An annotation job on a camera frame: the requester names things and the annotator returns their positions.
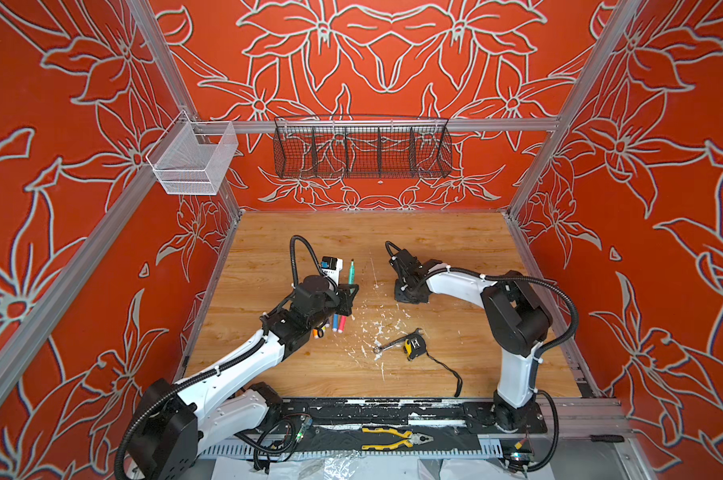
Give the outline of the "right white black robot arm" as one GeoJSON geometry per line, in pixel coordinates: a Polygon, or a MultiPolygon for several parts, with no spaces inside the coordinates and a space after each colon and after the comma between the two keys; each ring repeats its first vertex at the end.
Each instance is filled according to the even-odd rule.
{"type": "Polygon", "coordinates": [[[409,250],[385,242],[389,265],[397,274],[395,300],[425,304],[433,294],[469,302],[485,310],[495,343],[503,350],[501,379],[493,392],[495,425],[515,432],[525,425],[537,399],[537,370],[545,352],[573,339],[579,328],[575,302],[555,284],[517,271],[487,275],[439,260],[420,262],[409,250]],[[541,286],[559,296],[571,322],[565,333],[549,340],[553,316],[533,289],[541,286]]]}

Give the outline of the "green marker pen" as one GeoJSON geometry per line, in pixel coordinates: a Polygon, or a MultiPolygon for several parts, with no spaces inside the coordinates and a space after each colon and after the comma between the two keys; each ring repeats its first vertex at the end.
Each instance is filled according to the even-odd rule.
{"type": "Polygon", "coordinates": [[[354,260],[351,259],[350,267],[348,270],[348,283],[355,284],[354,280],[355,280],[355,265],[354,265],[354,260]]]}

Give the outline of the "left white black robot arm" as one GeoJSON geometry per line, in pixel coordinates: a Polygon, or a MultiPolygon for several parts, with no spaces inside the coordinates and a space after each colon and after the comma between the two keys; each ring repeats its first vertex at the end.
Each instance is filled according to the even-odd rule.
{"type": "Polygon", "coordinates": [[[179,478],[205,448],[263,424],[276,398],[251,380],[287,360],[333,315],[349,316],[359,292],[326,272],[313,250],[316,272],[301,278],[295,249],[306,242],[290,238],[292,290],[261,315],[247,342],[193,376],[149,386],[117,447],[115,478],[127,478],[127,460],[146,479],[179,478]]]}

